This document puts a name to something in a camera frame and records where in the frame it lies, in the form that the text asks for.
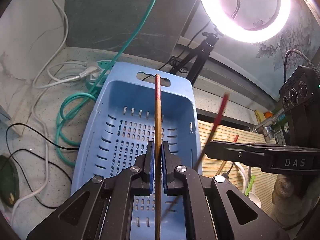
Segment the white green power strip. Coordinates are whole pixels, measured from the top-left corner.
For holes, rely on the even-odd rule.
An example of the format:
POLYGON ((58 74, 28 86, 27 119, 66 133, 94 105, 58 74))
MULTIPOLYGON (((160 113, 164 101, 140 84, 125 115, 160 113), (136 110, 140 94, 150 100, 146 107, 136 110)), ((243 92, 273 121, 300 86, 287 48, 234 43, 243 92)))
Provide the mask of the white green power strip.
POLYGON ((101 80, 99 81, 99 83, 95 86, 96 89, 102 89, 102 87, 103 87, 108 75, 110 74, 112 67, 113 67, 113 65, 110 65, 110 62, 111 62, 111 60, 100 60, 100 61, 96 62, 99 70, 86 77, 86 87, 88 90, 90 90, 92 88, 96 79, 99 78, 100 74, 102 74, 104 72, 104 70, 106 70, 106 72, 104 72, 104 75, 101 78, 101 80))

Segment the red-tipped wooden chopstick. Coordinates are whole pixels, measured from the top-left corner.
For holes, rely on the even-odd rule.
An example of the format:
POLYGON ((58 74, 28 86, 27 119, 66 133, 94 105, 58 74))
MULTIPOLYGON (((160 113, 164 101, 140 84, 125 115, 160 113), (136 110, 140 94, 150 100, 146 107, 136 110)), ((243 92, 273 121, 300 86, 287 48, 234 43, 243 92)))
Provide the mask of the red-tipped wooden chopstick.
MULTIPOLYGON (((218 114, 215 118, 215 121, 214 121, 214 124, 213 124, 213 127, 212 127, 212 130, 208 136, 208 139, 205 143, 205 146, 204 148, 212 141, 213 139, 213 136, 215 135, 215 132, 216 132, 216 129, 217 127, 219 126, 220 122, 221 122, 221 119, 222 119, 222 116, 223 116, 223 113, 224 113, 224 110, 225 110, 225 107, 227 105, 227 101, 229 99, 229 93, 228 92, 225 92, 225 94, 223 95, 223 98, 222 98, 222 102, 221 102, 221 105, 220 105, 220 108, 219 108, 219 111, 218 111, 218 114)), ((202 159, 203 159, 203 156, 204 156, 204 148, 202 149, 202 152, 200 154, 200 156, 198 157, 197 159, 197 162, 194 164, 193 166, 193 170, 197 171, 198 168, 199 168, 199 165, 202 163, 202 159)), ((169 208, 167 211, 165 211, 163 213, 163 215, 161 216, 161 220, 164 220, 165 217, 167 216, 167 214, 169 213, 169 210, 175 205, 177 204, 177 202, 180 200, 180 196, 177 196, 175 197, 175 199, 173 200, 173 202, 170 204, 169 208)))
POLYGON ((161 236, 161 77, 155 76, 155 239, 161 236))

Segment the blue plastic perforated basket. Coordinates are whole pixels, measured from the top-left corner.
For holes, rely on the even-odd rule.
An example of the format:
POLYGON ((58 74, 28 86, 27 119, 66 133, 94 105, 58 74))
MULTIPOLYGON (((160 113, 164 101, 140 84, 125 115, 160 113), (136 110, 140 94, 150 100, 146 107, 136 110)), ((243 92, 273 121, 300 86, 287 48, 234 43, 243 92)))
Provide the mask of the blue plastic perforated basket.
MULTIPOLYGON (((155 138, 156 70, 117 62, 89 117, 76 159, 72 191, 95 176, 113 178, 134 165, 155 138)), ((162 131, 171 154, 191 167, 201 152, 194 94, 188 80, 161 73, 162 131)))

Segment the white ceramic soup spoon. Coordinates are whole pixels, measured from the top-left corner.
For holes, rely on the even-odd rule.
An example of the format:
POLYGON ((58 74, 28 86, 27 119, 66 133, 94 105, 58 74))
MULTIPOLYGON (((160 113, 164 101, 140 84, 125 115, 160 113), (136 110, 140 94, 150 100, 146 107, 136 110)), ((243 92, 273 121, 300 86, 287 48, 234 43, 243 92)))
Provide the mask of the white ceramic soup spoon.
POLYGON ((242 192, 245 196, 247 196, 257 207, 261 208, 261 201, 260 199, 251 192, 251 189, 248 189, 249 183, 246 176, 246 171, 244 167, 240 164, 235 162, 234 165, 238 169, 240 176, 242 177, 242 192))

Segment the black-handled metal spoon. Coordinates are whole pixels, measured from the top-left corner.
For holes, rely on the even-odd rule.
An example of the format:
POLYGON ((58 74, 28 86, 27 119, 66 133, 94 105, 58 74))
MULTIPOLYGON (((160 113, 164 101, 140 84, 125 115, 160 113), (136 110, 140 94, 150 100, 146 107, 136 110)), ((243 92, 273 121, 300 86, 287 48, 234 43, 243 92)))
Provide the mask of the black-handled metal spoon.
POLYGON ((229 170, 228 170, 227 172, 224 172, 224 173, 222 174, 222 176, 223 176, 223 177, 225 177, 226 179, 229 179, 229 174, 230 174, 230 172, 231 172, 231 170, 232 170, 232 168, 233 168, 234 164, 235 164, 235 162, 232 162, 232 164, 231 164, 231 166, 230 166, 229 170))

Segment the black tripod stand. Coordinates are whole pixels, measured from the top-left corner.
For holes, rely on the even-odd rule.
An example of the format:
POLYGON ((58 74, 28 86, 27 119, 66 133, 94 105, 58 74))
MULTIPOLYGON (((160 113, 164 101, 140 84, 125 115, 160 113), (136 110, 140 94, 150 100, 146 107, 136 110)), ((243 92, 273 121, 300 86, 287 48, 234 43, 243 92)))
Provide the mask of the black tripod stand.
POLYGON ((193 86, 201 70, 203 69, 205 62, 208 60, 210 53, 213 51, 216 43, 218 42, 219 36, 223 36, 223 34, 217 28, 214 30, 215 33, 203 32, 202 35, 206 36, 207 38, 203 40, 198 47, 193 49, 181 62, 173 65, 169 73, 176 75, 181 68, 185 67, 185 65, 190 62, 191 59, 196 57, 196 60, 186 77, 186 79, 189 80, 193 86))

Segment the green plastic utensil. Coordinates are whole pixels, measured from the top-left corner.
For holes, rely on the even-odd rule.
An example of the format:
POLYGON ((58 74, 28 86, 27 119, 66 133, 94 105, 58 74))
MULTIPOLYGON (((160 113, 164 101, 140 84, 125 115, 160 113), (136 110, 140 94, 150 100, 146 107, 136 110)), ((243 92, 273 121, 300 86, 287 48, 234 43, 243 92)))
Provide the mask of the green plastic utensil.
POLYGON ((254 184, 254 181, 255 181, 255 175, 252 175, 251 178, 250 178, 250 181, 249 181, 249 184, 248 184, 248 187, 245 191, 245 196, 249 196, 249 193, 253 187, 253 184, 254 184))

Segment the striped yellow green mat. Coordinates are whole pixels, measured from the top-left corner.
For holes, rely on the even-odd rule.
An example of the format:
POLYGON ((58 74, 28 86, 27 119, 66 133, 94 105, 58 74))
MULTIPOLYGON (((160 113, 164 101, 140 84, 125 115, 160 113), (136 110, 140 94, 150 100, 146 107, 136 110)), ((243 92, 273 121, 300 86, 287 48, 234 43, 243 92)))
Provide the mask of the striped yellow green mat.
POLYGON ((263 136, 258 133, 218 125, 212 139, 213 124, 199 121, 201 146, 204 152, 201 174, 217 178, 228 172, 228 181, 244 194, 253 189, 261 201, 261 209, 268 215, 272 211, 272 192, 277 175, 271 173, 271 157, 264 150, 267 145, 263 136))

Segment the chrome sink faucet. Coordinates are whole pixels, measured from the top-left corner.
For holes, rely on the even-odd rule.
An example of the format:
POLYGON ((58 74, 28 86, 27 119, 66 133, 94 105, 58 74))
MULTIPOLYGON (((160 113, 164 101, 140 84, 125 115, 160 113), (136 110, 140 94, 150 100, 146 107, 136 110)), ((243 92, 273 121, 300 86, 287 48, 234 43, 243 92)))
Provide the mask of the chrome sink faucet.
POLYGON ((281 129, 275 131, 271 126, 275 125, 277 120, 284 114, 284 110, 281 109, 278 113, 269 117, 253 127, 253 132, 262 134, 266 143, 270 144, 275 139, 276 144, 285 145, 285 138, 281 129))

